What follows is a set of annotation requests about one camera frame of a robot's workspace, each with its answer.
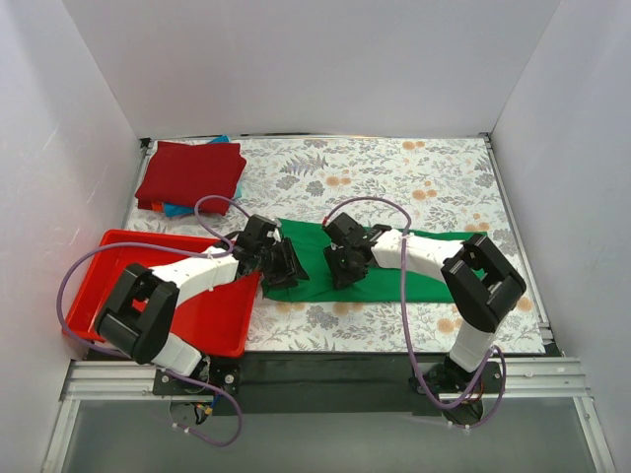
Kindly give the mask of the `green t shirt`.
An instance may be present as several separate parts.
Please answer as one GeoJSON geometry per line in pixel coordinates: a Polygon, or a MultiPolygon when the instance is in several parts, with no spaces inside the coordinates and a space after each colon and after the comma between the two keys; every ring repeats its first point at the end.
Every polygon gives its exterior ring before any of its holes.
{"type": "MultiPolygon", "coordinates": [[[[330,239],[320,224],[280,219],[281,231],[294,246],[298,259],[309,280],[301,280],[296,287],[273,289],[261,282],[263,295],[276,302],[286,303],[396,303],[400,302],[400,273],[394,269],[369,269],[365,279],[345,289],[334,289],[323,249],[330,239]]],[[[428,233],[411,231],[416,236],[460,243],[474,233],[428,233]]],[[[406,301],[408,303],[450,304],[453,297],[448,287],[420,274],[407,272],[406,301]]]]}

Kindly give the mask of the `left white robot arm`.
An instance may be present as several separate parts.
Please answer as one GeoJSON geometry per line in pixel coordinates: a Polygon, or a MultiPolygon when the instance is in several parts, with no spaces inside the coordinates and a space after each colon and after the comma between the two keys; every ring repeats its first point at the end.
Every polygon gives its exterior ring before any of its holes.
{"type": "Polygon", "coordinates": [[[254,272],[273,289],[309,279],[280,224],[259,215],[197,256],[162,266],[126,266],[95,318],[95,330],[137,364],[174,372],[187,393],[200,393],[208,384],[232,393],[231,374],[214,374],[211,357],[175,335],[172,325],[180,305],[254,272]]]}

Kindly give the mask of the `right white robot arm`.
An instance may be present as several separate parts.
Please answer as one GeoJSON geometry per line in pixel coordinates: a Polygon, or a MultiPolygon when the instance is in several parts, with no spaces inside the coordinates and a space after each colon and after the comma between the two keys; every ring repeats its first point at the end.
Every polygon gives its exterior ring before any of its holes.
{"type": "Polygon", "coordinates": [[[364,279],[371,267],[398,270],[404,338],[416,388],[434,396],[433,387],[445,382],[468,395],[482,378],[506,316],[526,292],[526,282],[486,235],[466,240],[417,236],[408,228],[362,227],[346,213],[326,218],[322,229],[331,240],[323,253],[336,289],[364,279]],[[462,324],[443,364],[423,373],[416,361],[407,319],[406,278],[410,274],[444,284],[462,324]]]}

